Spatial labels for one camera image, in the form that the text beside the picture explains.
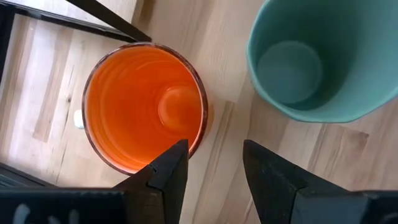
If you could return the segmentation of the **black aluminium table frame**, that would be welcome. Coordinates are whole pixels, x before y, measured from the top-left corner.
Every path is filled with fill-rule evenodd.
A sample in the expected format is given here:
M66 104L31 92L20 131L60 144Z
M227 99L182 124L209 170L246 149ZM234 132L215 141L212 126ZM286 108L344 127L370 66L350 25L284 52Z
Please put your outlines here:
M132 42L106 23L0 0L0 185L102 187L123 180L77 123L91 70Z

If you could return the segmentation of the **orange mug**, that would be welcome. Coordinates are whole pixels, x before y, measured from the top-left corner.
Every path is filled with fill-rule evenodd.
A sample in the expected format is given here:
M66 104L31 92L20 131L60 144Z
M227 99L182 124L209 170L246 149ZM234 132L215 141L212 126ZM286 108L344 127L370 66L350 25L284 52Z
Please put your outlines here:
M95 153L131 175L180 140L187 140L193 155L206 133L209 104L188 60L164 45L135 42L95 65L80 114Z

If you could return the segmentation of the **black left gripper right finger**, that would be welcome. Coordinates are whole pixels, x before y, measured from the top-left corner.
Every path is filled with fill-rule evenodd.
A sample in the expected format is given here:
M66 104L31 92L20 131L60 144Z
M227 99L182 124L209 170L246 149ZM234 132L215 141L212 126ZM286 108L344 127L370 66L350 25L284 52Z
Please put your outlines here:
M262 224L290 224L299 190L309 188L311 194L346 192L249 139L243 142L243 163Z

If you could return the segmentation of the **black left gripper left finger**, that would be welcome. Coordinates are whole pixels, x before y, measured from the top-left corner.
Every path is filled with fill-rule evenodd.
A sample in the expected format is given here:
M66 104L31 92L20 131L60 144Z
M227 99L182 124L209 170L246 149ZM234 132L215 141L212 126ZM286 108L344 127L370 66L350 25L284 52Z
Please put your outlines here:
M114 187L124 192L127 224L179 224L188 179L188 141L178 141Z

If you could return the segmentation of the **wooden shelf black metal frame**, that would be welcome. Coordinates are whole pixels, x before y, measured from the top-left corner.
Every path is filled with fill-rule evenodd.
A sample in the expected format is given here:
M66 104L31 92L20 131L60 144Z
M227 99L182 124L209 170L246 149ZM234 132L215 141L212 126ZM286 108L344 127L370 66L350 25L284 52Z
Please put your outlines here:
M128 23L122 17L102 5L97 0L66 0L79 9L89 13L95 18L105 22L107 25L129 37L133 42L151 42L152 39L140 31L137 27Z

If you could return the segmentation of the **teal mug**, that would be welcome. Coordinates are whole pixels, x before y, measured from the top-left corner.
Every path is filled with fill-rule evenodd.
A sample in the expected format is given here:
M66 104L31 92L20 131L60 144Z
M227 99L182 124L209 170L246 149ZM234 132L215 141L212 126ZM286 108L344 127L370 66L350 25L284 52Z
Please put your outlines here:
M398 96L398 0L266 0L247 48L262 99L347 123Z

